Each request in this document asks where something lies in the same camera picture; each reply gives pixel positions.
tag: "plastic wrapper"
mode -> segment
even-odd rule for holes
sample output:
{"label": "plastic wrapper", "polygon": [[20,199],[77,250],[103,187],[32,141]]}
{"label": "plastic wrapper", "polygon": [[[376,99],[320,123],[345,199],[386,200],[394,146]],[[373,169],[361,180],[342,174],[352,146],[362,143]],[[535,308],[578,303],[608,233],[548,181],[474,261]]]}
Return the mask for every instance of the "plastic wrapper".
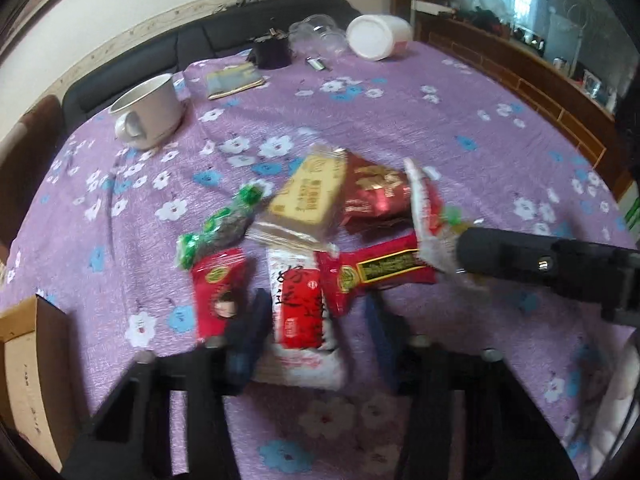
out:
{"label": "plastic wrapper", "polygon": [[415,233],[353,253],[316,251],[322,291],[331,313],[343,316],[367,287],[436,283],[436,272],[418,258]]}
{"label": "plastic wrapper", "polygon": [[191,269],[198,339],[222,335],[227,320],[238,313],[245,268],[242,249],[233,248],[207,256]]}
{"label": "plastic wrapper", "polygon": [[[263,383],[284,384],[287,386],[305,386],[338,390],[344,386],[347,368],[342,351],[337,347],[329,311],[320,288],[314,288],[314,277],[318,266],[311,251],[292,251],[287,248],[267,248],[267,263],[273,298],[273,335],[265,346],[264,352],[254,375],[254,380]],[[289,289],[285,286],[288,279],[295,286],[311,283],[310,294],[300,289],[287,297]],[[305,330],[300,330],[301,319],[293,309],[293,303],[300,298],[321,300],[321,340],[318,341],[318,316],[315,304],[311,304],[312,321]],[[296,330],[287,333],[287,319],[296,319]],[[287,348],[303,345],[306,348]]]}
{"label": "plastic wrapper", "polygon": [[344,150],[315,145],[247,231],[272,246],[313,250],[324,246],[335,225],[346,174]]}
{"label": "plastic wrapper", "polygon": [[347,153],[342,223],[350,234],[411,219],[411,191],[404,171]]}
{"label": "plastic wrapper", "polygon": [[418,238],[418,256],[430,266],[447,272],[446,264],[441,261],[440,241],[437,237],[444,224],[442,199],[435,184],[410,158],[404,160],[404,170],[411,185],[411,212]]}
{"label": "plastic wrapper", "polygon": [[175,248],[176,267],[189,270],[207,254],[237,244],[254,217],[262,191],[259,184],[242,186],[229,206],[207,218],[201,232],[180,235]]}
{"label": "plastic wrapper", "polygon": [[460,235],[472,223],[462,219],[458,208],[444,206],[435,183],[410,158],[404,169],[411,186],[411,210],[418,240],[418,257],[445,273],[458,285],[483,290],[485,280],[467,274],[456,256]]}

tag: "black sofa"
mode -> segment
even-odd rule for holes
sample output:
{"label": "black sofa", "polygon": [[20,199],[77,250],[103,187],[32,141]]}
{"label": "black sofa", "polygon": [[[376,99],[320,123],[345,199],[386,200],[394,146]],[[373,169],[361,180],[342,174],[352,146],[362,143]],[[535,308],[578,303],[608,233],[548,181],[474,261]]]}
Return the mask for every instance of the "black sofa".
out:
{"label": "black sofa", "polygon": [[133,86],[194,61],[230,56],[251,47],[252,38],[312,14],[328,14],[346,28],[360,13],[346,0],[263,0],[181,25],[105,63],[71,85],[62,101],[66,138],[88,118]]}

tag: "dark red snack package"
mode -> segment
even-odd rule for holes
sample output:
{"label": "dark red snack package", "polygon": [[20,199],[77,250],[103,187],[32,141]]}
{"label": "dark red snack package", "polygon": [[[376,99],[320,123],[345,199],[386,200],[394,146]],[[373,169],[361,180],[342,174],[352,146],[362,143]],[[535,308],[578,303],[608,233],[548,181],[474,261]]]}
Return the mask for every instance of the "dark red snack package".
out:
{"label": "dark red snack package", "polygon": [[348,152],[341,225],[350,234],[411,218],[411,191],[404,171]]}
{"label": "dark red snack package", "polygon": [[335,317],[346,314],[353,298],[368,287],[436,283],[435,269],[418,259],[415,232],[335,258],[324,251],[315,255],[326,304]]}
{"label": "dark red snack package", "polygon": [[191,269],[199,340],[222,335],[236,315],[245,263],[242,249],[235,248],[207,256]]}
{"label": "dark red snack package", "polygon": [[317,269],[289,269],[283,275],[280,344],[284,348],[322,346],[322,289]]}

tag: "floral tablecloth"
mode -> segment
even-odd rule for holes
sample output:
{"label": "floral tablecloth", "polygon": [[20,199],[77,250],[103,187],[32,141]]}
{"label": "floral tablecloth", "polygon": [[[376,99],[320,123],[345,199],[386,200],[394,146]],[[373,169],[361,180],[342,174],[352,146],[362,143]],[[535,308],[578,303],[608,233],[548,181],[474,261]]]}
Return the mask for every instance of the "floral tablecloth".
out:
{"label": "floral tablecloth", "polygon": [[[137,348],[166,355],[194,344],[191,279],[173,265],[177,235],[196,230],[242,183],[278,189],[316,141],[395,167],[412,156],[447,203],[485,226],[632,247],[609,190],[560,133],[468,66],[422,44],[410,50],[383,62],[345,56],[331,72],[295,62],[268,72],[264,86],[215,101],[206,99],[206,74],[243,58],[194,63],[174,76],[183,124],[148,152],[123,146],[113,118],[98,113],[40,186],[12,245],[0,306],[37,291],[70,314],[95,411]],[[364,245],[346,234],[335,241]],[[257,261],[252,288],[268,288],[264,248],[242,246]],[[600,322],[597,306],[507,283],[484,296],[440,283],[385,297],[449,349],[500,349],[589,476],[582,429],[629,330]],[[408,405],[382,385],[360,301],[338,322],[352,365],[343,391],[253,383],[225,401],[243,478],[392,477]],[[178,409],[172,448],[182,471]]]}

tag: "white plastic container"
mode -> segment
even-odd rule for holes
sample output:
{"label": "white plastic container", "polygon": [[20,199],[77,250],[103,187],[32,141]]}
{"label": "white plastic container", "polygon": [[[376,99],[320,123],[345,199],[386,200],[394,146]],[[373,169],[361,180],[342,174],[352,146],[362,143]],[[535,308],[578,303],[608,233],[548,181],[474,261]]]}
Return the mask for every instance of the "white plastic container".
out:
{"label": "white plastic container", "polygon": [[347,27],[347,42],[351,49],[370,61],[402,54],[412,37],[409,23],[388,14],[363,14]]}

